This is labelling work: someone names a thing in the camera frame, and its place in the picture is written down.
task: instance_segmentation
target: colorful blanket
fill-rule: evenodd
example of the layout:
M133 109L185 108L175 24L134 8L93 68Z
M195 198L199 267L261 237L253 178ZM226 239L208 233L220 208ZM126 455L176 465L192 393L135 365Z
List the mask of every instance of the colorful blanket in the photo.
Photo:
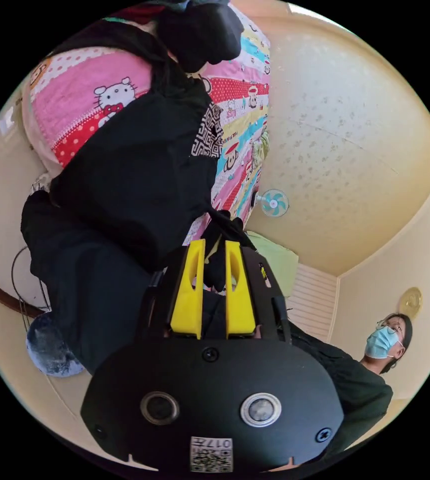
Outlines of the colorful blanket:
M253 161L254 143L266 130L270 81L270 43L248 17L231 5L242 21L242 52L234 60L206 64L201 78L223 112L224 148L218 162L212 203L246 224L256 203L262 168ZM153 31L153 25L134 28ZM44 61L32 72L23 95L27 137L52 175L58 175L83 144L117 112L150 88L150 66L130 53L102 47L72 50ZM210 221L198 218L184 244L198 239Z

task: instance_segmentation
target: green fabric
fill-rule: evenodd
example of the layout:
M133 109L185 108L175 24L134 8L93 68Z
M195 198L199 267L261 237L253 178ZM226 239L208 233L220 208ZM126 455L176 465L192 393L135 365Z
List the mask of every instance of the green fabric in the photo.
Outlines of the green fabric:
M261 137L258 140L253 142L253 168L256 169L261 165L266 156L268 155L268 151L270 150L270 139L268 136L268 131L265 130Z
M295 283L298 255L258 233L247 231L246 234L255 245L258 253L267 259L283 296L289 297Z

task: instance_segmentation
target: black wire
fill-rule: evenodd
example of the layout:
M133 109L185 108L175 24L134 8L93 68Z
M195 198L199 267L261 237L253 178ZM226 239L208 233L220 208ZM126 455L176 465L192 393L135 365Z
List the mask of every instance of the black wire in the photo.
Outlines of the black wire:
M20 295L20 292L18 292L18 289L16 288L16 285L15 285L15 263L16 263L16 260L18 260L18 257L27 249L28 247L27 246L24 246L15 256L14 260L13 260L13 263L11 265L11 283L13 285L13 289L15 290L16 292L16 295L18 295L18 299L20 302L23 302L25 304L25 312L26 312L26 305L31 305L29 304L21 295ZM45 295L45 289L43 288L43 285L41 283L41 280L39 280L40 282L40 287L41 287L41 291L43 293L43 299L45 300L45 304L46 306L34 306L34 305L31 305L33 308L36 308L38 310L42 310L42 309L50 309L51 307L48 305L48 300L46 298L46 295Z

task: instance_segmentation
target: qr code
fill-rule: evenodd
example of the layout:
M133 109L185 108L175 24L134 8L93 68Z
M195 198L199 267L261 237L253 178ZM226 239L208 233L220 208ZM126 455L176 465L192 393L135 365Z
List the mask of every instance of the qr code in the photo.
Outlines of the qr code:
M232 472L232 445L230 438L191 437L191 471L201 473Z

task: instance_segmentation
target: hand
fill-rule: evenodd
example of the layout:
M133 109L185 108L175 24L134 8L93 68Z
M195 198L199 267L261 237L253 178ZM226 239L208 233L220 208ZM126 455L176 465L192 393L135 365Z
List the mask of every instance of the hand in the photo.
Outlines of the hand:
M35 192L38 192L39 190L44 190L45 192L50 191L50 184L51 184L51 175L46 172L40 175L33 185L31 185L31 192L30 195L33 195Z

